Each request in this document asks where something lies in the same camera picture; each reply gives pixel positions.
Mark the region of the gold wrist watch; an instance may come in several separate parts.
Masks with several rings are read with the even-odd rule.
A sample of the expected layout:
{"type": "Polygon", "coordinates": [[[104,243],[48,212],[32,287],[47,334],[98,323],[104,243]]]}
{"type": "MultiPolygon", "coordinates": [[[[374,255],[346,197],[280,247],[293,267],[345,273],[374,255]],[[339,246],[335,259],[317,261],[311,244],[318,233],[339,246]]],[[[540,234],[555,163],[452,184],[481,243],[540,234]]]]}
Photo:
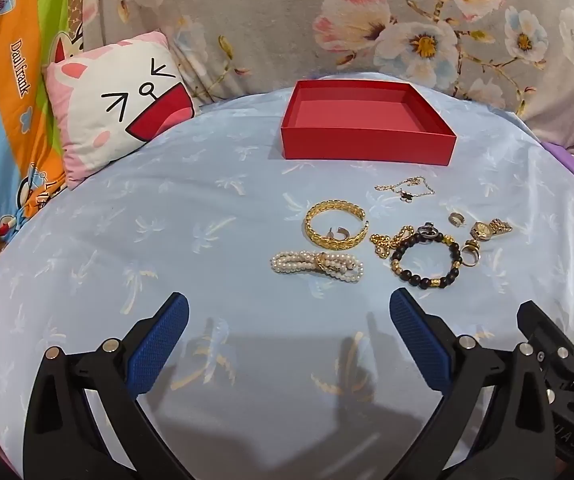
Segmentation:
{"type": "Polygon", "coordinates": [[[493,237],[512,231],[512,226],[503,220],[493,219],[490,222],[477,221],[470,230],[470,235],[479,242],[487,242],[493,237]]]}

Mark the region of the small gold hoop earring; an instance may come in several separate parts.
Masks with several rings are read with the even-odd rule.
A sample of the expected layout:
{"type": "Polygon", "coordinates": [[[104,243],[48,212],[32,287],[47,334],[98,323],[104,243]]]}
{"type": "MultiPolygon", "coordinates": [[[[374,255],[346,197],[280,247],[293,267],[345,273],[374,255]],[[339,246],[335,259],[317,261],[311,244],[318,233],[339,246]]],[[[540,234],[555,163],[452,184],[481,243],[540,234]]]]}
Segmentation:
{"type": "Polygon", "coordinates": [[[451,222],[453,226],[456,226],[456,228],[459,228],[465,223],[465,218],[459,212],[452,212],[448,216],[448,221],[451,222]]]}

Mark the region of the red jewelry box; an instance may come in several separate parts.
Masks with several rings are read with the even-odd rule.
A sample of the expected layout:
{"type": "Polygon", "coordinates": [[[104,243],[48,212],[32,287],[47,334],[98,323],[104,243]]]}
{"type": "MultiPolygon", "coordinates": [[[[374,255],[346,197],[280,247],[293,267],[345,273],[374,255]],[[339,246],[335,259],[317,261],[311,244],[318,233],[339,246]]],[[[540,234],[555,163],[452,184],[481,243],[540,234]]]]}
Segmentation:
{"type": "Polygon", "coordinates": [[[457,136],[408,82],[300,80],[281,126],[286,159],[447,166],[457,136]]]}

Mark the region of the light blue palm cloth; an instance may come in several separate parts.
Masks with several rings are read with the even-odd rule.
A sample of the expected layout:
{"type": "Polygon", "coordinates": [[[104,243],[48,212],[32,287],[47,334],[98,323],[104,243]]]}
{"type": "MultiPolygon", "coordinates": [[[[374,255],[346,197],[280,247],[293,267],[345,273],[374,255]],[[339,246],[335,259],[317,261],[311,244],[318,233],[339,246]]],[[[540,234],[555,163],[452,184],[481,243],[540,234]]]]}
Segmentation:
{"type": "Polygon", "coordinates": [[[490,348],[521,340],[535,301],[574,343],[574,177],[518,118],[434,91],[456,132],[451,163],[296,162],[280,152],[288,90],[207,107],[52,200],[0,254],[0,446],[22,461],[36,371],[52,346],[92,351],[153,315],[172,292],[186,332],[142,407],[200,479],[380,479],[439,401],[389,316],[400,281],[369,243],[363,278],[278,274],[307,250],[314,204],[340,198],[372,232],[468,222],[508,234],[424,310],[490,348]]]}

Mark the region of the grey floral blanket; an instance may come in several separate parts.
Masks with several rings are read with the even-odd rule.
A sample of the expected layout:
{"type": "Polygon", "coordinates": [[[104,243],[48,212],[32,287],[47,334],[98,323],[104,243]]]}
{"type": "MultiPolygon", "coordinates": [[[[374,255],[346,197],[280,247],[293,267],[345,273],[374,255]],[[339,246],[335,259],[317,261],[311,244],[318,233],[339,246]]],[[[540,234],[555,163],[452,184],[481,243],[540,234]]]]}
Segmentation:
{"type": "Polygon", "coordinates": [[[158,30],[201,104],[378,72],[517,114],[574,156],[574,0],[71,0],[84,46],[158,30]]]}

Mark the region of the colourful cartoon bedsheet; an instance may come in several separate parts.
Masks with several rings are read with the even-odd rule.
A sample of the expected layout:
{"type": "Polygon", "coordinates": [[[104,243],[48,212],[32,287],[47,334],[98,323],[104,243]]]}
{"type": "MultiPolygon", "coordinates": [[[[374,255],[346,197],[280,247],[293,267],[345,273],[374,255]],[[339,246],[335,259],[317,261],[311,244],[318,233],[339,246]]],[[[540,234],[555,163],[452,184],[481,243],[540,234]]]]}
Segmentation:
{"type": "Polygon", "coordinates": [[[0,252],[64,187],[43,73],[82,49],[82,0],[0,0],[0,252]]]}

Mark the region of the white pink cat pillow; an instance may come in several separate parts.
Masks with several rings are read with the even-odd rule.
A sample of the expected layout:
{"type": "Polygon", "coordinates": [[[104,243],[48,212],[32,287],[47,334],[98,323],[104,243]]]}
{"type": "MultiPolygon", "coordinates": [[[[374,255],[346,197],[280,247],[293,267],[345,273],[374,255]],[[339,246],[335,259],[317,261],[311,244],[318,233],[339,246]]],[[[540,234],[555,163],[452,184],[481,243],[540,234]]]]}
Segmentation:
{"type": "Polygon", "coordinates": [[[69,188],[196,116],[162,32],[49,64],[44,79],[69,188]]]}

